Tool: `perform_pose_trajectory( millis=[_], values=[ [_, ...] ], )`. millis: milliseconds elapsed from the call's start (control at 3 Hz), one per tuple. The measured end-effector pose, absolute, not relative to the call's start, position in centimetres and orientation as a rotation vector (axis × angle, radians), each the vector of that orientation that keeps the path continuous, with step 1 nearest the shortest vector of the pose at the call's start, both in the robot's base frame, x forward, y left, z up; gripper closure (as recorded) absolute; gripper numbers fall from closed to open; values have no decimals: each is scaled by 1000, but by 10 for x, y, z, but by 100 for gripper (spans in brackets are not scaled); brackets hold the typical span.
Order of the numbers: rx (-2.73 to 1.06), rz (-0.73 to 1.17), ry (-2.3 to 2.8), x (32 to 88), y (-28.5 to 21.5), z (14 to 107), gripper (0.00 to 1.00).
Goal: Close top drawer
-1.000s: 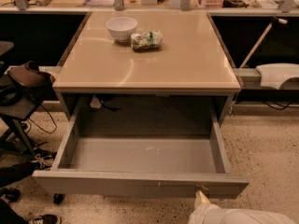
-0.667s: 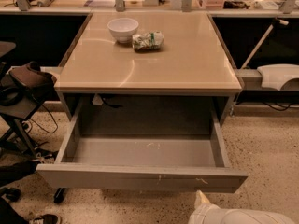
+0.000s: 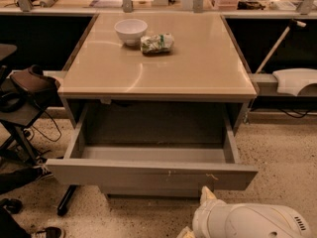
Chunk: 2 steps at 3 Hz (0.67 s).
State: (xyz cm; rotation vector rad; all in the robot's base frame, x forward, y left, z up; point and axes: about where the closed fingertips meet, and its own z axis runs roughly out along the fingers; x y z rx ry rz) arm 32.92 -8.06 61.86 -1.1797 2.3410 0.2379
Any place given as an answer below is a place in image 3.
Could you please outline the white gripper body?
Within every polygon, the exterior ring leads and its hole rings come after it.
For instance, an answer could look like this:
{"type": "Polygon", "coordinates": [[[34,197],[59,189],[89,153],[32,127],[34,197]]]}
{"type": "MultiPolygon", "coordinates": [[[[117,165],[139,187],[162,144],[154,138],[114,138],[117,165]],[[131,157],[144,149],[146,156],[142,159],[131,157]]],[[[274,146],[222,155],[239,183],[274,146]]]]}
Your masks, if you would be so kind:
{"type": "Polygon", "coordinates": [[[194,212],[192,228],[196,238],[236,238],[229,220],[234,205],[220,199],[208,199],[194,212]]]}

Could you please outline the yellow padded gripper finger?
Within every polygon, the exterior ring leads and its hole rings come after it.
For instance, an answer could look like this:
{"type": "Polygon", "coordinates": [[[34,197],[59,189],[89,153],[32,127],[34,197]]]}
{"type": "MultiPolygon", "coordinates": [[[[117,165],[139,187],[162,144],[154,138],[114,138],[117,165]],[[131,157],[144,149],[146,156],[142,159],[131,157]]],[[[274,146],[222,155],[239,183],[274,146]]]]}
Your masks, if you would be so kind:
{"type": "Polygon", "coordinates": [[[200,203],[203,204],[207,200],[216,200],[216,195],[207,187],[203,186],[201,189],[200,203]]]}

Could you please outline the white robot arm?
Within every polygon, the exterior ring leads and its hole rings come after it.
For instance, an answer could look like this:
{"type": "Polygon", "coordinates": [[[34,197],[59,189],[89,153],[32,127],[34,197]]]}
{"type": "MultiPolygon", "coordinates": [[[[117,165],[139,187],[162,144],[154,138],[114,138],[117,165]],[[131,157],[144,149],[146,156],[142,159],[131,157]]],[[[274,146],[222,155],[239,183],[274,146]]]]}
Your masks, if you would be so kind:
{"type": "Polygon", "coordinates": [[[202,187],[192,228],[196,238],[314,238],[308,222],[290,207],[226,203],[207,186],[202,187]]]}

